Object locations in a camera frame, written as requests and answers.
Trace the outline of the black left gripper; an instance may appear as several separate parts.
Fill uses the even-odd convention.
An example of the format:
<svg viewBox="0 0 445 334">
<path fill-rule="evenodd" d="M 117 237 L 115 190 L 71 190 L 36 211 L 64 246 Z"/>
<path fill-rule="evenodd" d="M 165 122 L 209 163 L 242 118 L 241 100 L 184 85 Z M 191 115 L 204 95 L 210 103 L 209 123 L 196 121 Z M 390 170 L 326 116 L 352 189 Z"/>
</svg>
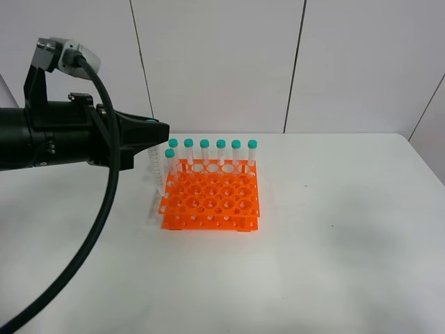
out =
<svg viewBox="0 0 445 334">
<path fill-rule="evenodd" d="M 108 112 L 103 104 L 94 105 L 91 95 L 70 93 L 73 115 L 72 127 L 90 133 L 90 161 L 94 166 L 109 167 L 111 162 L 111 135 L 108 128 Z M 169 139 L 170 126 L 154 118 L 116 112 L 120 130 L 120 170 L 134 168 L 134 157 L 148 148 L 165 143 Z"/>
</svg>

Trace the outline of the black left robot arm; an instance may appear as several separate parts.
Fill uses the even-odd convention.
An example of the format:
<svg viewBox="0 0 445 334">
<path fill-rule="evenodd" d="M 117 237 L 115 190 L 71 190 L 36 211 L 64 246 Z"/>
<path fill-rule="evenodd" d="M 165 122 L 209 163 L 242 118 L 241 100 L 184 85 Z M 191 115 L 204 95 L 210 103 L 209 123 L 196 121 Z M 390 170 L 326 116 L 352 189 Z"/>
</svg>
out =
<svg viewBox="0 0 445 334">
<path fill-rule="evenodd" d="M 32 109 L 1 109 L 1 169 L 15 170 L 86 162 L 110 165 L 110 136 L 103 105 L 89 94 Z M 170 127 L 157 119 L 116 112 L 120 170 L 134 167 L 139 152 L 169 139 Z"/>
</svg>

